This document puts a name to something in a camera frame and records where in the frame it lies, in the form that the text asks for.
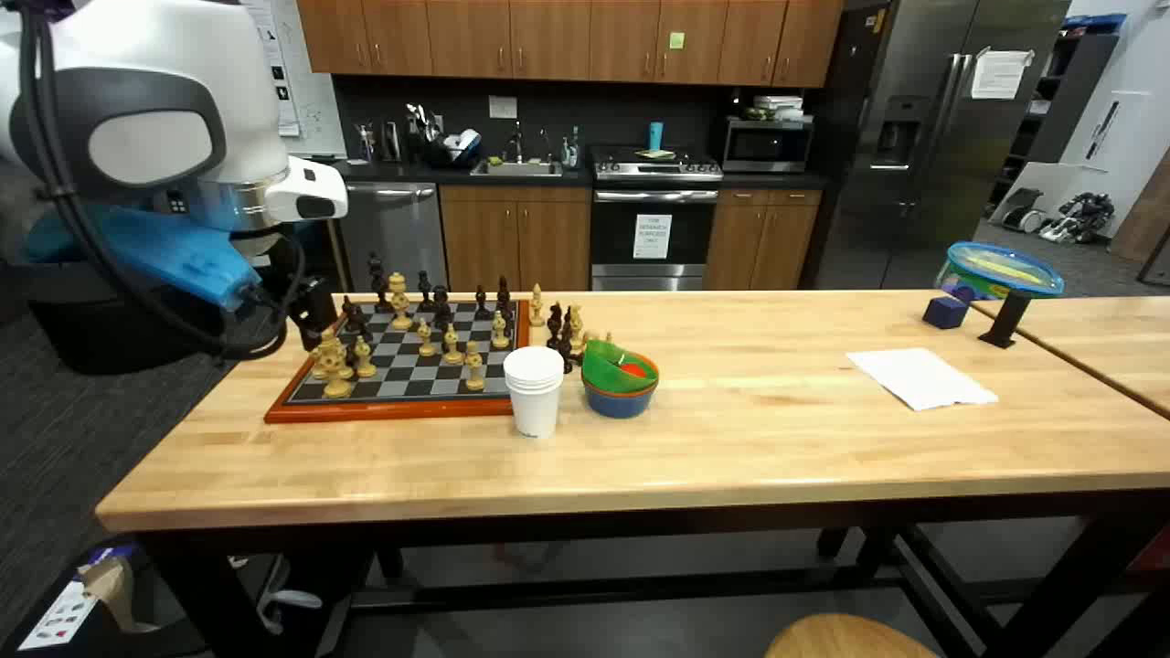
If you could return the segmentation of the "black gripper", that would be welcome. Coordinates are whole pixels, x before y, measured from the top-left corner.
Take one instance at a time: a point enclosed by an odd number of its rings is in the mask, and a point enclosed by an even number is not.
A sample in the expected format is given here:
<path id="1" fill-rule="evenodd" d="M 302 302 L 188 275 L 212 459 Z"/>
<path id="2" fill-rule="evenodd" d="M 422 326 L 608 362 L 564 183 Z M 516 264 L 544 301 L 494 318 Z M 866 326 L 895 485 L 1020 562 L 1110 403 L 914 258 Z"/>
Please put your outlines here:
<path id="1" fill-rule="evenodd" d="M 337 320 L 331 286 L 321 279 L 305 279 L 297 286 L 287 318 L 298 330 L 302 348 L 318 348 L 325 330 Z"/>

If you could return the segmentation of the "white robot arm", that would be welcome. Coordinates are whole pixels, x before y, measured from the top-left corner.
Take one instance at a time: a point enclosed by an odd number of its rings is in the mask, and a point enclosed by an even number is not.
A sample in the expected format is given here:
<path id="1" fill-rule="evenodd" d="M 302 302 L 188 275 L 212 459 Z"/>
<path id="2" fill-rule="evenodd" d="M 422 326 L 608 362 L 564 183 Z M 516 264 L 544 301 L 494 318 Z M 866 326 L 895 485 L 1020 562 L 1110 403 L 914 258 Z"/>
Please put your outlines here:
<path id="1" fill-rule="evenodd" d="M 24 308 L 68 357 L 258 357 L 293 283 L 254 258 L 347 213 L 342 174 L 276 134 L 238 0 L 4 0 L 4 223 Z"/>

